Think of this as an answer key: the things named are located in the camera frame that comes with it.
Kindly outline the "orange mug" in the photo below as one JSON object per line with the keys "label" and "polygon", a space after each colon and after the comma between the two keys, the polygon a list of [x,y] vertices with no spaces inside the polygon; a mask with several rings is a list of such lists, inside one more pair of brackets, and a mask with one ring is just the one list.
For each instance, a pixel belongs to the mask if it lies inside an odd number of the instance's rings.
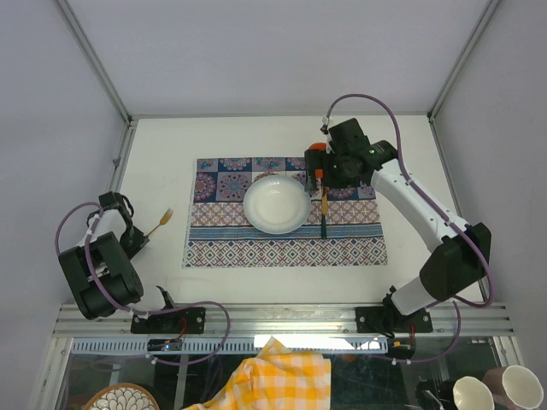
{"label": "orange mug", "polygon": [[[322,152],[326,150],[327,146],[326,146],[326,143],[313,143],[309,148],[313,151]],[[324,177],[323,166],[322,165],[315,166],[314,173],[316,178],[323,179]]]}

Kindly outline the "gold fork green handle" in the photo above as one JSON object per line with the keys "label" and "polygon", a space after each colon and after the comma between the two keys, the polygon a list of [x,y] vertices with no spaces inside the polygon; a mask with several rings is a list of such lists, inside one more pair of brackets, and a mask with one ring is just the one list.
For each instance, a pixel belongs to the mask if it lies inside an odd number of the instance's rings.
{"label": "gold fork green handle", "polygon": [[150,237],[158,228],[165,226],[170,219],[172,218],[174,213],[174,210],[172,208],[168,208],[164,215],[160,218],[159,222],[154,226],[147,234],[146,237]]}

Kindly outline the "gold knife green handle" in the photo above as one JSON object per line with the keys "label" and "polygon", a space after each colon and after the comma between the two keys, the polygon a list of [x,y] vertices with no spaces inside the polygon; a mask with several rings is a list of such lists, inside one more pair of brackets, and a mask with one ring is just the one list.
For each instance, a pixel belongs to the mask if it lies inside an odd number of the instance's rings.
{"label": "gold knife green handle", "polygon": [[321,239],[327,239],[326,217],[328,214],[328,198],[325,186],[321,188]]}

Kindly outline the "white blue-rimmed bowl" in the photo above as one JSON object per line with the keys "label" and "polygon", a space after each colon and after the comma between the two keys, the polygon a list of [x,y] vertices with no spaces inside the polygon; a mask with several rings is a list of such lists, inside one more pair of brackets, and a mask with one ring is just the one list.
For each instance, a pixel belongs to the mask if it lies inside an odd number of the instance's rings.
{"label": "white blue-rimmed bowl", "polygon": [[303,226],[311,212],[311,198],[303,185],[287,176],[254,182],[244,195],[244,216],[267,234],[290,233]]}

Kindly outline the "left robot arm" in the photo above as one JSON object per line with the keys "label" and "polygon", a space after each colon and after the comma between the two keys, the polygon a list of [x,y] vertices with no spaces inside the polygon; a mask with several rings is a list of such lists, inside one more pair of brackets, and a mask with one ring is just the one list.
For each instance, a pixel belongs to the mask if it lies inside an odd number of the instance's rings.
{"label": "left robot arm", "polygon": [[[63,218],[56,229],[55,247],[59,263],[74,300],[88,320],[106,318],[118,306],[130,308],[141,301],[144,286],[131,259],[150,241],[132,221],[134,208],[123,194],[109,191],[98,202],[83,203],[96,211],[86,219],[84,238],[70,249],[61,250],[59,238],[67,222]],[[133,334],[176,334],[178,338],[204,332],[203,307],[178,311],[174,301],[161,286],[157,288],[164,302],[156,304],[150,315],[131,313]]]}

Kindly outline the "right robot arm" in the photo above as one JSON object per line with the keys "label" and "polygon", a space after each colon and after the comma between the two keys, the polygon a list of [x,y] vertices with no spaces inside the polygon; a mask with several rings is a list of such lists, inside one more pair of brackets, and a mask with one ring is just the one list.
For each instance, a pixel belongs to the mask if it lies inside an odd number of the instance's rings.
{"label": "right robot arm", "polygon": [[385,140],[371,143],[357,119],[324,124],[327,143],[304,153],[307,191],[368,185],[384,196],[414,227],[430,255],[418,276],[391,288],[381,309],[368,321],[373,331],[393,337],[424,308],[445,302],[487,275],[491,232],[469,223],[436,202],[405,171],[397,149]]}

